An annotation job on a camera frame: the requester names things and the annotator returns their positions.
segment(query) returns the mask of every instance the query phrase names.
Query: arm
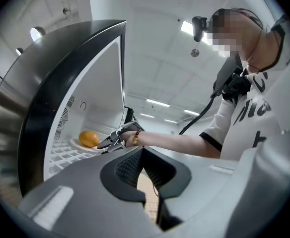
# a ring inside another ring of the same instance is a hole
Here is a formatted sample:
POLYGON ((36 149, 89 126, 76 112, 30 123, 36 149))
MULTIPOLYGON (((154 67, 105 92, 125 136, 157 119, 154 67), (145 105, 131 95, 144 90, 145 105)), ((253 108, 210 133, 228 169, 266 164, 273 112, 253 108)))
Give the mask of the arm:
MULTIPOLYGON (((129 131, 121 136, 121 138, 126 141, 126 147, 133 145, 135 133, 136 131, 129 131)), ((220 158, 220 151, 200 136, 167 135, 142 131, 138 137, 138 144, 144 146, 157 146, 175 152, 202 157, 220 158)))

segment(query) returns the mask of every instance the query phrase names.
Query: neck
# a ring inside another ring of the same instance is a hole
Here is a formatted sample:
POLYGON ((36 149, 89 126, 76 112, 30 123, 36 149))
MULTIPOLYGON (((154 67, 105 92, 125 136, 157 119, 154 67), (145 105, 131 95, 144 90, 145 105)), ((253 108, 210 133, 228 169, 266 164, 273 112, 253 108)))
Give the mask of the neck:
POLYGON ((250 73, 255 73, 262 68, 270 66, 278 55, 280 42, 281 37, 279 34, 262 31, 254 51, 247 59, 247 70, 250 73))

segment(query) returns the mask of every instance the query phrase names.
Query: person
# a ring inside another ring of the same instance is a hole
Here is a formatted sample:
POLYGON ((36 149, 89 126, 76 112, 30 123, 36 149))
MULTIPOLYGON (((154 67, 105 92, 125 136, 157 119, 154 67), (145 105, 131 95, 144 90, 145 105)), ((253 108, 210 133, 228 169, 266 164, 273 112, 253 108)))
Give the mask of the person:
MULTIPOLYGON (((263 96, 290 62, 290 21, 283 15, 266 32, 251 11, 220 9, 211 17, 207 32, 207 38, 212 34, 213 44, 237 51, 247 62, 242 75, 250 82, 250 90, 231 101, 222 99, 210 126, 199 136, 142 131, 137 142, 202 157, 239 160, 244 150, 281 133, 274 110, 263 96)), ((133 146, 135 134, 128 131, 121 136, 126 147, 133 146)))

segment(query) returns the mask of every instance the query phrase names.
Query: orange fruit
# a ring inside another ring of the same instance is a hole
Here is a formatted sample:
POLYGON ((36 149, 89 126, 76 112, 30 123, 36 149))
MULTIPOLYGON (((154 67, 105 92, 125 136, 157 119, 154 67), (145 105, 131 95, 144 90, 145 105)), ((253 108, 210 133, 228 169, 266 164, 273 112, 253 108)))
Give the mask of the orange fruit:
POLYGON ((80 133, 79 140, 83 146, 90 148, 97 146, 100 143, 97 133, 88 130, 80 133))

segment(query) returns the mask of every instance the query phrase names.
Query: white t-shirt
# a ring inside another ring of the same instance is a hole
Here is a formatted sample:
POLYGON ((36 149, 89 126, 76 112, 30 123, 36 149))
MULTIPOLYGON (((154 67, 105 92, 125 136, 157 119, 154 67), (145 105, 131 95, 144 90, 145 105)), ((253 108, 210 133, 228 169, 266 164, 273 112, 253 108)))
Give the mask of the white t-shirt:
POLYGON ((246 75, 250 91, 238 97, 236 106, 223 99, 212 123, 200 134, 221 151, 221 159, 239 160, 244 150, 281 133, 274 110, 263 96, 290 62, 290 22, 282 17, 271 30, 282 37, 275 62, 259 73, 246 75))

